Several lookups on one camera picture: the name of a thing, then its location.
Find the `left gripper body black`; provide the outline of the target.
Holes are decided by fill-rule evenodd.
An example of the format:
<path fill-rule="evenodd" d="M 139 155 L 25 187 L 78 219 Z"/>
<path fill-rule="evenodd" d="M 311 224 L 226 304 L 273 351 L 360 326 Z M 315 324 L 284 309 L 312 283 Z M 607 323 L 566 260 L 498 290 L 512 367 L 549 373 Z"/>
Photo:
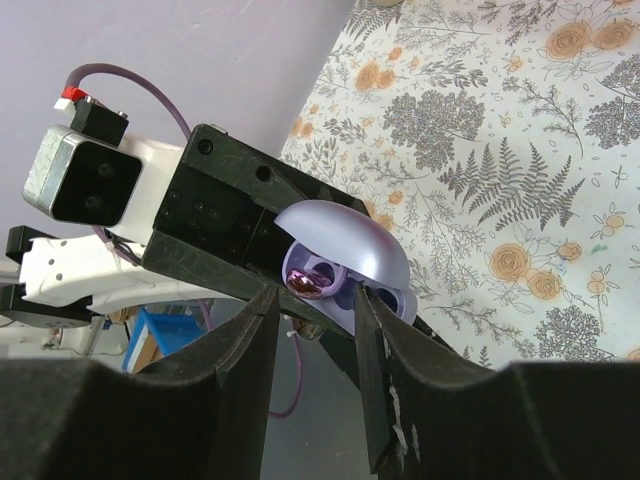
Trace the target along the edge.
<path fill-rule="evenodd" d="M 145 268 L 173 278 L 206 278 L 208 267 L 233 266 L 280 278 L 277 213 L 219 180 L 219 135 L 197 126 L 169 183 L 142 257 Z"/>

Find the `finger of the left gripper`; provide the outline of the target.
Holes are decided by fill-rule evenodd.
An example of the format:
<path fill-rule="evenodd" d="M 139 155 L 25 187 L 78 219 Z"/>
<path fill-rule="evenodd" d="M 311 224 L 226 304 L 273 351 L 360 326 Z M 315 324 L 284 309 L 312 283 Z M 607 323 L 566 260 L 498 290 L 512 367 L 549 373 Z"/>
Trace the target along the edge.
<path fill-rule="evenodd" d="M 325 349 L 341 368 L 349 369 L 355 367 L 357 365 L 356 360 L 348 356 L 349 353 L 355 349 L 354 334 L 349 334 L 334 323 L 328 316 L 297 298 L 285 288 L 281 268 L 284 257 L 292 243 L 293 238 L 280 229 L 280 278 L 277 280 L 262 279 L 250 272 L 244 272 L 233 266 L 220 268 L 208 267 L 205 269 L 207 274 L 206 278 L 198 277 L 194 280 L 183 280 L 170 276 L 167 277 L 202 286 L 240 300 L 250 300 L 265 286 L 277 286 L 282 289 L 283 293 L 281 301 L 282 312 L 300 321 L 303 337 L 306 339 L 322 338 Z M 417 332 L 423 333 L 435 342 L 434 350 L 436 352 L 447 348 L 447 343 L 423 320 L 417 317 L 417 315 L 415 321 L 410 325 Z"/>
<path fill-rule="evenodd" d="M 302 200 L 328 200 L 370 217 L 362 200 L 228 134 L 219 135 L 219 180 L 274 213 Z"/>

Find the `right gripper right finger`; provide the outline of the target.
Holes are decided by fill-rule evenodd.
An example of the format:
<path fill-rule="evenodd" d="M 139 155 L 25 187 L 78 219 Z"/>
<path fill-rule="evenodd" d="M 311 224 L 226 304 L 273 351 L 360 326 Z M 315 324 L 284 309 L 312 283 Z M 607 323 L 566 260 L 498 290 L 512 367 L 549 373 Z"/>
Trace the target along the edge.
<path fill-rule="evenodd" d="M 380 479 L 635 479 L 635 363 L 513 363 L 493 371 L 356 292 L 371 472 Z"/>

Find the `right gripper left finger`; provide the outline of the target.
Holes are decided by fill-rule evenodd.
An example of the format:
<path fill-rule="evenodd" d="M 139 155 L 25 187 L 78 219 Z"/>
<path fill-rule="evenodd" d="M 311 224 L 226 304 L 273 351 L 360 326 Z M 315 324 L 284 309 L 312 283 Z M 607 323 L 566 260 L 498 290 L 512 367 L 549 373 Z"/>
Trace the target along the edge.
<path fill-rule="evenodd" d="M 258 478 L 279 320 L 267 287 L 135 374 L 86 359 L 3 361 L 2 477 Z"/>

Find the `lavender earbud charging case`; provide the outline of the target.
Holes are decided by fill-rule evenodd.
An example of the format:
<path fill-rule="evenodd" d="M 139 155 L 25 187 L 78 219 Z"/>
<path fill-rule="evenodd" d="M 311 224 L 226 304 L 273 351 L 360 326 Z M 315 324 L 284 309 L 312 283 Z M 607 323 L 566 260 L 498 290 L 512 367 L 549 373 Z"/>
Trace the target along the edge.
<path fill-rule="evenodd" d="M 411 324 L 417 298 L 410 286 L 407 256 L 396 238 L 379 223 L 347 206 L 305 200 L 284 209 L 275 224 L 293 238 L 281 268 L 283 283 L 292 268 L 320 262 L 342 266 L 346 280 L 333 296 L 303 300 L 349 334 L 355 333 L 355 295 L 359 283 L 371 288 L 402 321 Z"/>

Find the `purple earbud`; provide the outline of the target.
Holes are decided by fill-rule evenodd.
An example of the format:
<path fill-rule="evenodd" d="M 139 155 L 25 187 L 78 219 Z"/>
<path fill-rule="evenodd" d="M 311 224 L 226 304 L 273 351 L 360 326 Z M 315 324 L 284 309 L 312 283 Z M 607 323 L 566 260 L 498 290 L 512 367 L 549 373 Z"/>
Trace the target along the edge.
<path fill-rule="evenodd" d="M 320 300 L 336 294 L 343 286 L 347 270 L 320 262 L 311 268 L 292 268 L 285 275 L 285 285 L 299 298 Z"/>

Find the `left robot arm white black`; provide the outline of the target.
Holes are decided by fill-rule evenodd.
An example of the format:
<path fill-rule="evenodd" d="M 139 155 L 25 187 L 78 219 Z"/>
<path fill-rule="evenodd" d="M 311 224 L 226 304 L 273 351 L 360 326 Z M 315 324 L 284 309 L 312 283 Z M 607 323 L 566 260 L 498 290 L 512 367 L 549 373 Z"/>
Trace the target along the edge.
<path fill-rule="evenodd" d="M 183 147 L 124 130 L 50 127 L 23 190 L 50 218 L 92 228 L 56 238 L 16 227 L 19 266 L 3 311 L 77 328 L 163 300 L 248 300 L 280 292 L 307 335 L 353 340 L 355 297 L 369 288 L 413 331 L 430 335 L 399 242 L 363 203 L 209 125 Z"/>

